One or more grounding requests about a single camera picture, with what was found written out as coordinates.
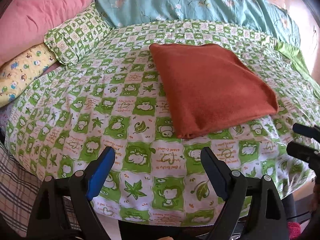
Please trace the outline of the green checkered bed quilt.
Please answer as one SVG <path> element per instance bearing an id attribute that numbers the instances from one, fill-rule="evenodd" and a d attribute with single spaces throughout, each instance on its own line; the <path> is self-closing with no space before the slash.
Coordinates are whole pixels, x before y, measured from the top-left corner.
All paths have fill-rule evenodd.
<path id="1" fill-rule="evenodd" d="M 176 138 L 152 43 L 231 50 L 275 90 L 279 113 L 196 139 Z M 69 177 L 111 146 L 116 159 L 93 199 L 95 211 L 153 225 L 213 224 L 223 200 L 201 165 L 203 147 L 245 176 L 269 175 L 281 197 L 314 176 L 286 146 L 295 140 L 319 148 L 292 131 L 296 122 L 319 124 L 319 99 L 274 46 L 264 33 L 227 23 L 165 21 L 113 30 L 76 66 L 57 68 L 25 90 L 11 112 L 5 145 L 40 179 Z"/>

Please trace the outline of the green checkered pillow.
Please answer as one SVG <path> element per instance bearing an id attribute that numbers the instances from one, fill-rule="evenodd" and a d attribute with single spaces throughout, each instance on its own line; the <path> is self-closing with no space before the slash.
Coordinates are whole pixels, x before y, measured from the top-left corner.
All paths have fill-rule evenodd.
<path id="1" fill-rule="evenodd" d="M 74 67 L 111 31 L 111 27 L 101 18 L 95 3 L 83 12 L 50 29 L 43 40 L 57 60 Z"/>

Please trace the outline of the yellow cartoon print pillow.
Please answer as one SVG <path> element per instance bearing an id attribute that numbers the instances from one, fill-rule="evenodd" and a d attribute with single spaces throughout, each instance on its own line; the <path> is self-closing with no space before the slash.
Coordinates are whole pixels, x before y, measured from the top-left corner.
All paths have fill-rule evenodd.
<path id="1" fill-rule="evenodd" d="M 44 44 L 20 53 L 1 66 L 1 107 L 14 101 L 29 84 L 57 61 Z"/>

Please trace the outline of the pink pillow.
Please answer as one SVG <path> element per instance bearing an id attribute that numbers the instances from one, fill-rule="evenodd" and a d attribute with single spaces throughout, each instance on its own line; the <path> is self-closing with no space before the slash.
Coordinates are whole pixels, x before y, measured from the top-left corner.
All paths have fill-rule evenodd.
<path id="1" fill-rule="evenodd" d="M 1 17 L 1 64 L 41 44 L 47 31 L 73 18 L 92 0 L 13 0 Z"/>

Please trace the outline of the plaid bed sheet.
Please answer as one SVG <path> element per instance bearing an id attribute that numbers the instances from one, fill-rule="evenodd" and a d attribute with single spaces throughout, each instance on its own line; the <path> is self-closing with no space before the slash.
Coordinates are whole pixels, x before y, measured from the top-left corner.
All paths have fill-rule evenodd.
<path id="1" fill-rule="evenodd" d="M 42 182 L 23 168 L 1 144 L 1 239 L 25 239 L 30 214 Z"/>

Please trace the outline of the teal floral duvet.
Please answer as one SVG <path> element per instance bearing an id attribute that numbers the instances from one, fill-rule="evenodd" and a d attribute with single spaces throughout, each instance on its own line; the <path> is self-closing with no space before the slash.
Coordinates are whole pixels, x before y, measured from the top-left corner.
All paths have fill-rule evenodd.
<path id="1" fill-rule="evenodd" d="M 112 27 L 166 20 L 206 20 L 236 24 L 300 46 L 298 25 L 287 10 L 268 0 L 94 0 Z"/>

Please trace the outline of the orange knitted sweater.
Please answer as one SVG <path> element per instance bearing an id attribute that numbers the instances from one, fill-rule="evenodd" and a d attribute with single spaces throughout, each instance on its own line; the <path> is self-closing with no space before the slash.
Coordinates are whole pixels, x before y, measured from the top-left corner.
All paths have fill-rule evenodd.
<path id="1" fill-rule="evenodd" d="M 193 139 L 274 115 L 275 92 L 230 50 L 217 44 L 149 46 L 176 137 Z"/>

